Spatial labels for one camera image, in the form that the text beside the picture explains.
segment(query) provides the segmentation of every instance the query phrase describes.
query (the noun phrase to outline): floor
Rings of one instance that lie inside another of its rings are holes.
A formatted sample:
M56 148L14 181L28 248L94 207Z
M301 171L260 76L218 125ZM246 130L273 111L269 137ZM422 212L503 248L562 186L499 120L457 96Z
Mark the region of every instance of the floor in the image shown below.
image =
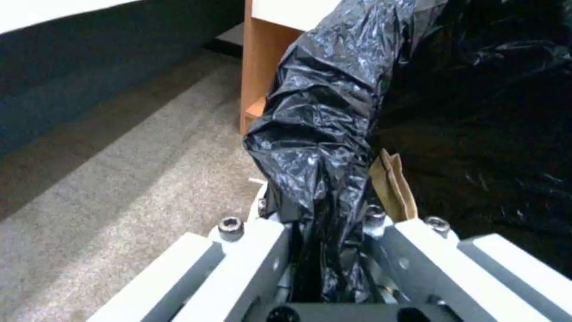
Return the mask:
M185 231L245 217L240 61L202 51L0 159L0 320L85 321Z

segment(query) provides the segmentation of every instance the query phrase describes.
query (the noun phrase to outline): white metal bar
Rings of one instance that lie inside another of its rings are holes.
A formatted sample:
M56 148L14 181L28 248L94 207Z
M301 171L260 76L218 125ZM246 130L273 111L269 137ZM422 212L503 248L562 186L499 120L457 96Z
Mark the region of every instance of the white metal bar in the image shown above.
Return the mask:
M223 256L219 243L185 233L88 322L167 321Z

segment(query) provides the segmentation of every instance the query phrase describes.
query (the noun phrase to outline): wooden shelf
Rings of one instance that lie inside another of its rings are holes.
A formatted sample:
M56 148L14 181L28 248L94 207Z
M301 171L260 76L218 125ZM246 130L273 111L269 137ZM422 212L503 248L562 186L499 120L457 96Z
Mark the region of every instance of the wooden shelf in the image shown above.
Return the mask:
M251 122L262 115L265 97L272 86L280 58L288 46L302 34L300 30L252 17L252 1L245 1L244 10L241 134L246 134ZM262 13L263 18L269 18L265 14L266 9L272 8L263 3L263 7L259 7L257 12Z
M266 106L266 97L261 97L254 102L254 104L250 105L247 108L246 115L251 119L257 119L258 117L262 116L264 113L264 107Z

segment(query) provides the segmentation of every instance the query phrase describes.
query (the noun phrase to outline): screw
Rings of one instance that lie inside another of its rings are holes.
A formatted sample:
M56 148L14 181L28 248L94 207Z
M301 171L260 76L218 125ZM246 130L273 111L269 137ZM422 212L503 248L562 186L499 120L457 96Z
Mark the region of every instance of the screw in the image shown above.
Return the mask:
M238 217L228 216L219 220L220 237L228 242L237 241L244 235L243 221Z
M449 222L439 217L427 217L425 218L425 224L431 227L443 238L447 238L447 234L449 233L449 230L451 230L451 225L449 225Z
M266 215L266 199L258 199L258 216L263 217Z
M386 219L385 213L370 214L369 216L366 217L366 223L368 225L378 227L378 226L383 225L383 222L385 221L385 219Z

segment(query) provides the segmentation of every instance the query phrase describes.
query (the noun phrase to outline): black trash bag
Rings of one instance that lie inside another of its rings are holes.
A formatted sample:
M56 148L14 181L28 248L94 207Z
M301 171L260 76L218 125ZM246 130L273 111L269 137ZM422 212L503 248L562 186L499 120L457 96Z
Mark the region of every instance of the black trash bag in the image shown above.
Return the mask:
M268 211L303 229L292 301L370 299L362 223L382 213L370 139L393 66L405 64L446 0L342 0L280 62L244 145L268 179Z
M564 1L449 7L442 43L396 66L376 130L420 217L500 233L572 277L572 64Z

